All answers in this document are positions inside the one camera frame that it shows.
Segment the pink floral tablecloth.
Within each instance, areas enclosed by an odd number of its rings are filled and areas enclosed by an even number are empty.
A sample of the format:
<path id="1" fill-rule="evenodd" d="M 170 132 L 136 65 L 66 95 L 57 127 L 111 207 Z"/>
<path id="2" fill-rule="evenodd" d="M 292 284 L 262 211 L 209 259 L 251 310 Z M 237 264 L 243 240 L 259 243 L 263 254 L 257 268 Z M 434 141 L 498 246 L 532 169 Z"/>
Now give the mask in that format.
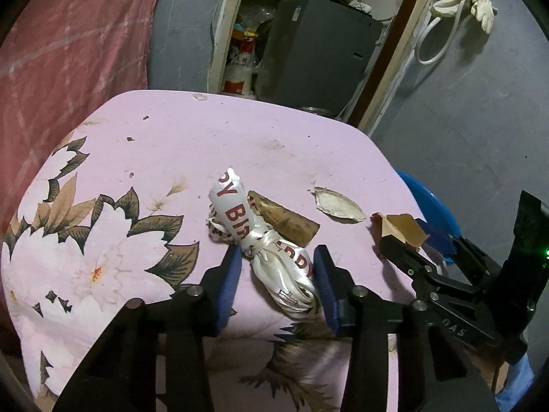
<path id="1" fill-rule="evenodd" d="M 182 91 L 131 91 L 98 108 L 44 163 L 5 235 L 1 271 L 34 400 L 50 410 L 96 338 L 132 298 L 196 284 L 226 247 L 208 234 L 211 186 L 247 190 L 319 224 L 314 244 L 358 283 L 406 301 L 409 280 L 375 254 L 371 223 L 315 204 L 328 188 L 366 217 L 421 211 L 378 147 L 344 123 Z"/>

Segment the grey metal cabinet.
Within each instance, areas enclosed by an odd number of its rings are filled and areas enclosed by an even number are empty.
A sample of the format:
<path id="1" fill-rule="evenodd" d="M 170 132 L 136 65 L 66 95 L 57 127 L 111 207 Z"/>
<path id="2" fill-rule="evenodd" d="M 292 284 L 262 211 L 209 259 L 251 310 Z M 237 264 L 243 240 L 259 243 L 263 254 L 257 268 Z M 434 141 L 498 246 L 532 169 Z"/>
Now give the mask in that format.
<path id="1" fill-rule="evenodd" d="M 383 24 L 330 0 L 281 0 L 274 15 L 257 98 L 338 115 L 363 79 Z"/>

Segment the blue plastic trash bucket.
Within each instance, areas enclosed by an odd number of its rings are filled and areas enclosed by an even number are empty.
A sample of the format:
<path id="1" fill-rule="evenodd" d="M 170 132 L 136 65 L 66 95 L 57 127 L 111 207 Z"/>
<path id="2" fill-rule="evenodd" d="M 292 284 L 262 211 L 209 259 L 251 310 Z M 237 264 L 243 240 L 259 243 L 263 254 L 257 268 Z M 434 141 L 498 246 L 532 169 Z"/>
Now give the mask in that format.
<path id="1" fill-rule="evenodd" d="M 456 249 L 453 238 L 460 238 L 460 226 L 446 205 L 424 184 L 403 171 L 397 172 L 412 193 L 424 219 L 417 219 L 421 229 L 428 235 L 426 244 L 443 256 L 446 264 L 453 264 L 451 258 Z"/>

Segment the white dried leaf scrap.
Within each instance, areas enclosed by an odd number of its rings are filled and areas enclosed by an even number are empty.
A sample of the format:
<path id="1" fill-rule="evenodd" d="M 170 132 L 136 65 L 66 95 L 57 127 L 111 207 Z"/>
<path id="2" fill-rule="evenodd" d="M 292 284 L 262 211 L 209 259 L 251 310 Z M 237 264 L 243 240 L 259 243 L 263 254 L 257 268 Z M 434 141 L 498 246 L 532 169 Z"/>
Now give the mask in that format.
<path id="1" fill-rule="evenodd" d="M 366 219 L 366 214 L 357 203 L 347 196 L 328 188 L 315 187 L 313 190 L 318 210 L 335 219 L 358 223 Z"/>

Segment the white red sack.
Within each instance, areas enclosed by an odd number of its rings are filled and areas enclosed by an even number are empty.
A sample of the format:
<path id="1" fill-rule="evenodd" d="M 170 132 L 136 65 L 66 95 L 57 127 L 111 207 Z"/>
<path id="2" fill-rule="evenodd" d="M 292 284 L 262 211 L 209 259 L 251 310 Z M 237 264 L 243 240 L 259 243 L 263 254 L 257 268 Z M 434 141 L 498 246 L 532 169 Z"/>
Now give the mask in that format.
<path id="1" fill-rule="evenodd" d="M 252 80 L 256 72 L 257 59 L 255 46 L 257 37 L 244 36 L 242 40 L 233 39 L 224 70 L 222 91 L 228 94 L 250 96 Z"/>

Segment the white birthday ribbon bundle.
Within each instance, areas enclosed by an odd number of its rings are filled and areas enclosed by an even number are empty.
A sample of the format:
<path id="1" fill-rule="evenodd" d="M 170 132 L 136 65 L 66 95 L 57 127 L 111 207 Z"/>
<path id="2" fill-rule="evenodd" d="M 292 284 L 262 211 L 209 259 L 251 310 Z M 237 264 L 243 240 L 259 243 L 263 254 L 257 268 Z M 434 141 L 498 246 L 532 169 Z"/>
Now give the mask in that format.
<path id="1" fill-rule="evenodd" d="M 320 300 L 307 251 L 283 238 L 253 210 L 245 185 L 232 168 L 213 183 L 208 198 L 210 238 L 241 247 L 255 276 L 288 317 L 313 319 Z"/>

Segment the red plaid cloth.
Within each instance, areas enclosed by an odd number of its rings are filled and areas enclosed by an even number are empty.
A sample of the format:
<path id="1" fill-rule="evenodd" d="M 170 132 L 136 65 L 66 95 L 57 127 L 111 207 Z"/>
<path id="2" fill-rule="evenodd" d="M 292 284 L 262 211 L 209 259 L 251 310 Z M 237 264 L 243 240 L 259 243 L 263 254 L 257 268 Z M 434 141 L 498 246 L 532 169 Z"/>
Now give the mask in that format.
<path id="1" fill-rule="evenodd" d="M 44 161 L 110 98 L 147 86 L 157 0 L 31 0 L 1 45 L 1 227 Z"/>

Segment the torn brown cardboard piece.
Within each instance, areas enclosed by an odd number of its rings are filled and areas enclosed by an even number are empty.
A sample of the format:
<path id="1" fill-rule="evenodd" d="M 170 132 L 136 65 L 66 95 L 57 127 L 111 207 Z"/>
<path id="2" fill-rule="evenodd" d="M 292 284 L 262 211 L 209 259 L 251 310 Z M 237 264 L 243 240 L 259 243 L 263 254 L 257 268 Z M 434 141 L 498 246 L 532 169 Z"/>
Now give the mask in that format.
<path id="1" fill-rule="evenodd" d="M 370 219 L 375 244 L 379 244 L 385 236 L 393 236 L 409 248 L 419 250 L 429 238 L 416 219 L 408 213 L 383 215 L 376 212 Z"/>

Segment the white rubber glove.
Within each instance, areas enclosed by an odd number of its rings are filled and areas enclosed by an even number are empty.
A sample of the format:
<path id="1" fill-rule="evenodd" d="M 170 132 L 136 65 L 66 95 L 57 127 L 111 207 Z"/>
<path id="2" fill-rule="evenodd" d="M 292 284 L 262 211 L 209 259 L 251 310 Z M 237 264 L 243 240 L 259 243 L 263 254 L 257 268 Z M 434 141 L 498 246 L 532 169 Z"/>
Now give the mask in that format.
<path id="1" fill-rule="evenodd" d="M 437 0 L 431 7 L 435 17 L 459 19 L 464 12 L 470 14 L 480 23 L 481 29 L 490 34 L 498 9 L 490 0 Z"/>

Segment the brown paper wrapper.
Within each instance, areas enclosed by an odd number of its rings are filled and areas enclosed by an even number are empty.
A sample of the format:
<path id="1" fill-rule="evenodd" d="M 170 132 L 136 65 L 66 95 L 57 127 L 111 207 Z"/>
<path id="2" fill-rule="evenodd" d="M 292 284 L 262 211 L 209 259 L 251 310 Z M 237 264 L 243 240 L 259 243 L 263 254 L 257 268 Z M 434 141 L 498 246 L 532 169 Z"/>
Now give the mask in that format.
<path id="1" fill-rule="evenodd" d="M 301 248 L 305 248 L 320 229 L 317 222 L 254 191 L 248 192 L 247 201 L 253 211 L 270 224 L 276 232 Z"/>

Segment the stainless steel pot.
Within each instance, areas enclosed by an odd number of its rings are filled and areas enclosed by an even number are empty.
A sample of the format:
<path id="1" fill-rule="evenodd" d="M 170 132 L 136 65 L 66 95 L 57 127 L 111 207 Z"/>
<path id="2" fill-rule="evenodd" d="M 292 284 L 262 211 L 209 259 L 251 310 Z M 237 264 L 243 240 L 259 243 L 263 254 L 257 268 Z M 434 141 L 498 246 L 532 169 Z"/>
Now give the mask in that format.
<path id="1" fill-rule="evenodd" d="M 330 110 L 320 108 L 320 107 L 303 106 L 303 107 L 300 107 L 300 110 L 309 114 L 316 114 L 316 115 L 331 118 L 331 119 L 336 117 L 336 114 L 333 114 Z"/>

